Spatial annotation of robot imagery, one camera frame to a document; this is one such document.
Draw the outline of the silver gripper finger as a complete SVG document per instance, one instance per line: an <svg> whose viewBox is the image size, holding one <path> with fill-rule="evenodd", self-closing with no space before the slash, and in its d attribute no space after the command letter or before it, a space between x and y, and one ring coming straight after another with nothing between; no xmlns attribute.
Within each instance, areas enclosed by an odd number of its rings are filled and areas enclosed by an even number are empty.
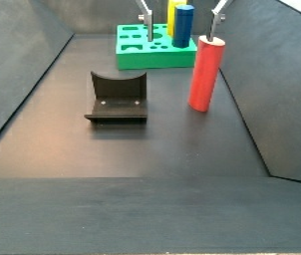
<svg viewBox="0 0 301 255"><path fill-rule="evenodd" d="M206 33L206 39L209 42L213 41L217 25L225 20L225 10L230 3L231 0L219 0L215 7L211 9L211 23Z"/></svg>
<svg viewBox="0 0 301 255"><path fill-rule="evenodd" d="M136 4L142 10L142 14L139 15L139 20L144 22L148 30L148 41L152 41L152 11L147 5L146 0L135 0Z"/></svg>

